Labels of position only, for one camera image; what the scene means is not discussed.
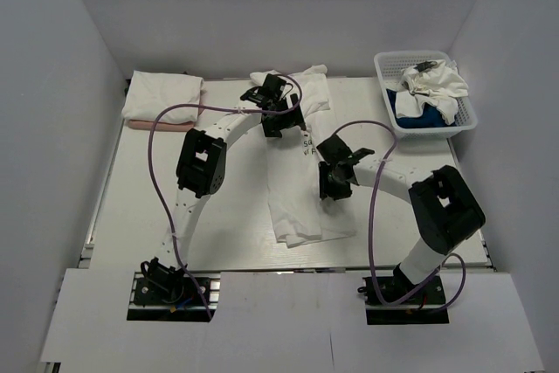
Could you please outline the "white cartoon print t-shirt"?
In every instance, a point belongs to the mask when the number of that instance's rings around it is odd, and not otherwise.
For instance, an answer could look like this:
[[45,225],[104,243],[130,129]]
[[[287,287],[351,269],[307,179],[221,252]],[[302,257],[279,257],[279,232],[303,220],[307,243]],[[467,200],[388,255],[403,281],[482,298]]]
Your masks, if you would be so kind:
[[356,235],[349,204],[319,197],[321,157],[315,146],[338,127],[327,72],[317,65],[291,75],[303,89],[307,128],[290,128],[266,141],[268,207],[275,238],[288,248]]

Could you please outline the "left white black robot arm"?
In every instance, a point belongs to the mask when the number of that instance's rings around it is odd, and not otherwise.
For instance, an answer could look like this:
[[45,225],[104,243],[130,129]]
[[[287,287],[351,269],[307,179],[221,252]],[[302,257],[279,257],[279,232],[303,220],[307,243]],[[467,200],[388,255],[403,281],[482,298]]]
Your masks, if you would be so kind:
[[155,132],[150,131],[148,137],[148,172],[169,222],[155,256],[160,263],[176,270],[186,267],[185,257],[204,206],[224,182],[228,148],[258,126],[263,128],[267,137],[277,137],[288,128],[306,127],[300,101],[295,94],[290,100],[263,104],[242,100],[234,108],[207,109],[222,112],[224,116],[207,128],[193,128],[184,136],[176,165],[177,193],[173,209],[167,204],[155,179]]

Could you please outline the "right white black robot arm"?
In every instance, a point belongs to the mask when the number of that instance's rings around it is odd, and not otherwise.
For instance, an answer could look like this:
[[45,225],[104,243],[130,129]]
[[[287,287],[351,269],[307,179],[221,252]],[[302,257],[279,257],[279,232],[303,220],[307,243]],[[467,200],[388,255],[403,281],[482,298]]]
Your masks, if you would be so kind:
[[420,239],[393,271],[395,293],[407,302],[423,295],[425,282],[445,258],[486,223],[484,211],[453,166],[429,171],[371,156],[357,163],[319,163],[322,199],[348,198],[354,185],[411,205]]

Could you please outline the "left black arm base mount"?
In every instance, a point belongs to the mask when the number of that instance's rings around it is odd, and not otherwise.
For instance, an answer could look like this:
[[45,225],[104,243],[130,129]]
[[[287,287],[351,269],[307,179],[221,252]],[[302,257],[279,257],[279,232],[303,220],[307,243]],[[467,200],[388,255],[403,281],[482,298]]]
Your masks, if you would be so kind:
[[182,269],[144,261],[135,273],[128,303],[129,321],[209,322],[217,310],[220,278],[190,278]]

